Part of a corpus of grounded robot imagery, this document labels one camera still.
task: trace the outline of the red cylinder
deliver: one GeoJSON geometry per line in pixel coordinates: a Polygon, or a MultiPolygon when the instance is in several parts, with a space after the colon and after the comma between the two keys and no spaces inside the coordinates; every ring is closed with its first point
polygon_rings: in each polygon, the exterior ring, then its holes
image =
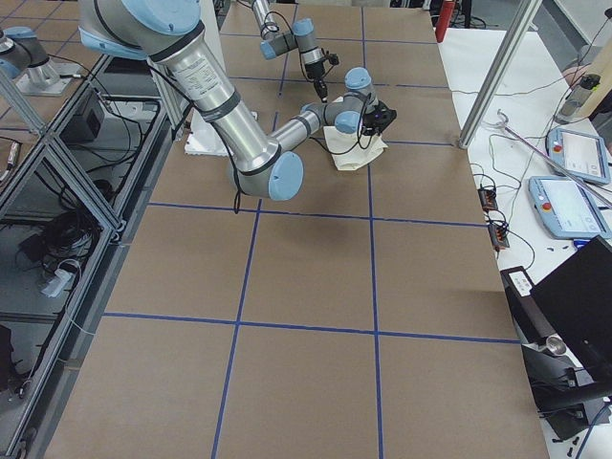
{"type": "Polygon", "coordinates": [[[447,33],[453,11],[455,11],[455,0],[445,0],[440,9],[440,17],[436,23],[436,40],[438,43],[444,41],[444,35],[447,33]]]}

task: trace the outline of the white desk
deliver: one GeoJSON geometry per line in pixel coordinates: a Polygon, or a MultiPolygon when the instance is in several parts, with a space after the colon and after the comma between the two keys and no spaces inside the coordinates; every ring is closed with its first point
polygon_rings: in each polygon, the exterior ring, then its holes
{"type": "MultiPolygon", "coordinates": [[[[448,85],[452,91],[470,93],[480,90],[503,37],[504,32],[500,31],[448,30],[444,43],[440,45],[440,52],[447,73],[448,85]]],[[[557,65],[537,33],[527,33],[497,94],[528,92],[559,78],[560,72],[557,65]]],[[[510,119],[509,126],[521,136],[540,137],[546,134],[551,117],[566,90],[567,84],[564,80],[560,80],[529,95],[497,96],[493,99],[485,121],[499,121],[496,112],[501,109],[510,119]]],[[[476,94],[453,92],[455,111],[461,125],[464,124],[475,99],[476,94]]],[[[571,129],[595,133],[588,120],[571,124],[571,129]]],[[[497,186],[516,186],[516,181],[499,174],[492,168],[492,156],[489,149],[491,134],[501,134],[501,132],[487,127],[478,129],[469,148],[470,161],[482,165],[485,173],[493,177],[497,186]]],[[[531,150],[519,142],[495,137],[492,138],[492,144],[494,164],[498,170],[517,178],[523,176],[526,169],[525,178],[535,175],[553,175],[541,158],[537,155],[532,157],[531,150]]],[[[543,147],[543,141],[540,141],[539,146],[543,147]]],[[[473,170],[480,172],[478,166],[474,166],[473,170]]],[[[476,183],[480,183],[480,177],[476,177],[476,183]]],[[[487,179],[484,179],[483,185],[487,184],[487,179]]],[[[511,217],[514,195],[515,191],[505,187],[497,191],[498,205],[508,218],[511,217]]],[[[612,212],[604,213],[608,223],[612,217],[610,213],[612,212]]],[[[571,241],[553,239],[542,226],[528,199],[526,180],[523,180],[516,197],[511,230],[527,239],[534,247],[535,263],[529,270],[534,282],[541,280],[575,251],[571,241]]],[[[509,236],[509,241],[511,247],[502,251],[497,260],[499,269],[503,270],[518,265],[528,266],[532,258],[530,249],[513,235],[509,236]]],[[[547,438],[546,443],[551,458],[566,458],[567,451],[572,446],[571,440],[563,444],[552,443],[551,438],[555,437],[554,432],[545,421],[542,421],[542,428],[547,438]]],[[[578,448],[574,447],[574,455],[577,451],[578,448]]],[[[609,458],[610,451],[612,451],[612,426],[596,426],[581,459],[609,458]]]]}

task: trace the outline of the black monitor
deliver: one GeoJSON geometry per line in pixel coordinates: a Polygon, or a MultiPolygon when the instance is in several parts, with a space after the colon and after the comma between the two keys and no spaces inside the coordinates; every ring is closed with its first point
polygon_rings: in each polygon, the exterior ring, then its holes
{"type": "Polygon", "coordinates": [[[532,297],[593,379],[612,381],[612,247],[596,236],[533,287],[532,297]]]}

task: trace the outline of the computer monitor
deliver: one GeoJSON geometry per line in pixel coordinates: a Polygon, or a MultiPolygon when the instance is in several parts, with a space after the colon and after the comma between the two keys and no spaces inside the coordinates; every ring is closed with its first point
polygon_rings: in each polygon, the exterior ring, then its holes
{"type": "Polygon", "coordinates": [[[532,297],[593,379],[612,381],[612,247],[594,237],[533,287],[532,297]]]}

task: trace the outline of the blue and white device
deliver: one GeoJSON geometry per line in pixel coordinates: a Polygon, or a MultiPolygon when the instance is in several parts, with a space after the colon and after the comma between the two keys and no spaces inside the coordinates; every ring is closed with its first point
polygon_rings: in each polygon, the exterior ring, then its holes
{"type": "Polygon", "coordinates": [[[608,239],[612,230],[590,193],[559,177],[532,177],[529,192],[544,226],[556,239],[608,239]]]}
{"type": "Polygon", "coordinates": [[[597,185],[610,183],[606,148],[599,136],[553,129],[546,139],[551,159],[581,177],[585,182],[597,185]]]}

